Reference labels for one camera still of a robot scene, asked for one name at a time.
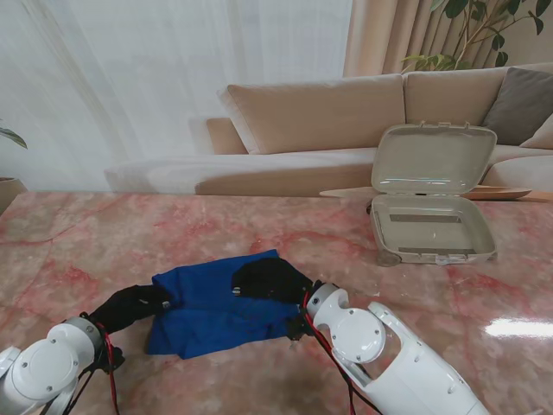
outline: box lid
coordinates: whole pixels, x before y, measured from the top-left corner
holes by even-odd
[[[479,183],[497,136],[469,124],[406,124],[385,132],[372,168],[383,193],[462,195]]]

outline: wooden tray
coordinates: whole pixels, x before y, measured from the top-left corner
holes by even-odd
[[[529,188],[500,188],[494,186],[478,186],[471,192],[465,193],[463,197],[471,201],[514,201],[526,196],[531,192]],[[379,195],[374,188],[339,188],[336,190],[325,190],[320,193],[323,197],[347,197],[351,199],[371,200]]]
[[[513,201],[528,195],[530,188],[499,188],[494,186],[478,186],[463,197],[471,201]]]

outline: plant pot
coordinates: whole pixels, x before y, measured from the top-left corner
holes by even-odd
[[[0,214],[8,208],[10,203],[27,188],[17,179],[0,177]]]

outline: gray pillow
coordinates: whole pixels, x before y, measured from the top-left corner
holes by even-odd
[[[553,74],[510,67],[483,126],[498,144],[520,145],[553,113]]]

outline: beige sofa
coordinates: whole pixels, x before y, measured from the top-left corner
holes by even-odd
[[[553,73],[553,63],[522,67]],[[378,142],[388,127],[422,121],[480,125],[505,72],[229,86],[221,101],[230,118],[207,120],[215,155],[130,162],[105,176],[114,191],[198,195],[317,196],[370,186]],[[525,145],[498,144],[483,184],[553,191],[553,131],[542,148]]]

